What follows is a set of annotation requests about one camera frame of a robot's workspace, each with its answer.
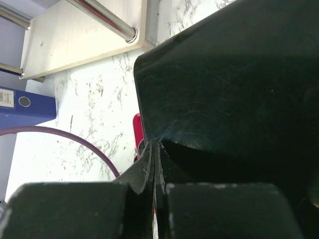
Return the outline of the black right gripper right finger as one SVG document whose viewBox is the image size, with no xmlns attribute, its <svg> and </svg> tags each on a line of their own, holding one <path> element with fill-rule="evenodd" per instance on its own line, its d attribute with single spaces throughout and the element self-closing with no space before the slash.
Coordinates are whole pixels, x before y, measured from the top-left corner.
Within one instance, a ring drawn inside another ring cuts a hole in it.
<svg viewBox="0 0 319 239">
<path fill-rule="evenodd" d="M 154 143 L 154 190 L 161 239 L 301 239 L 283 192 L 246 179 L 216 154 Z"/>
</svg>

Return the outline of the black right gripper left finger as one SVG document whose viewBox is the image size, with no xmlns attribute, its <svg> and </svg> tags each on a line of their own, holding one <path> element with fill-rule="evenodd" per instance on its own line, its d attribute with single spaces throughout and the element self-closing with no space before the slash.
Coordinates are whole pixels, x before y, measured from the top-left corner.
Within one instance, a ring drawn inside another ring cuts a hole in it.
<svg viewBox="0 0 319 239">
<path fill-rule="evenodd" d="M 0 219 L 3 239 L 151 239 L 156 142 L 111 182 L 19 187 Z"/>
</svg>

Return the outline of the pink bottom drawer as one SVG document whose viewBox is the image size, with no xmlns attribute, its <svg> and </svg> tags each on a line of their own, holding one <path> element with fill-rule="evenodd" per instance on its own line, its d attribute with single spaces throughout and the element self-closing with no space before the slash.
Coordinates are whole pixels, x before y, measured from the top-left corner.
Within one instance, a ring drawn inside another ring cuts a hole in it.
<svg viewBox="0 0 319 239">
<path fill-rule="evenodd" d="M 142 120 L 141 120 L 140 114 L 136 114 L 133 117 L 133 130 L 134 130 L 135 146 L 136 146 L 136 153 L 137 153 L 134 161 L 137 161 L 139 157 L 141 156 L 145 147 L 143 126 L 142 126 Z"/>
</svg>

